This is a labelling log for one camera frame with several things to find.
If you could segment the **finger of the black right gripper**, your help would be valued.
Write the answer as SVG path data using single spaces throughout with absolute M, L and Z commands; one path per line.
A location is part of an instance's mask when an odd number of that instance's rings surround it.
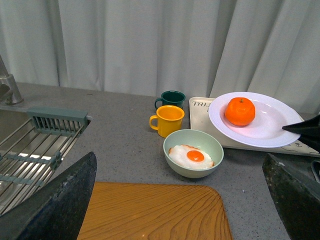
M 262 171 L 277 213 L 292 240 L 320 238 L 320 184 L 268 154 Z

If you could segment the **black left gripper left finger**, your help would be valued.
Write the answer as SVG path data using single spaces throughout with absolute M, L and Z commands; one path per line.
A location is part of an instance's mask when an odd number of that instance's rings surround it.
M 0 217 L 2 240 L 75 240 L 92 196 L 97 159 L 87 153 Z

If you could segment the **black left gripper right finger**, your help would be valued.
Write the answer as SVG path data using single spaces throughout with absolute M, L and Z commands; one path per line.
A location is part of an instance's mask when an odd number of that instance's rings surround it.
M 303 122 L 285 125 L 282 129 L 300 135 L 300 142 L 317 152 L 320 151 L 320 115 Z

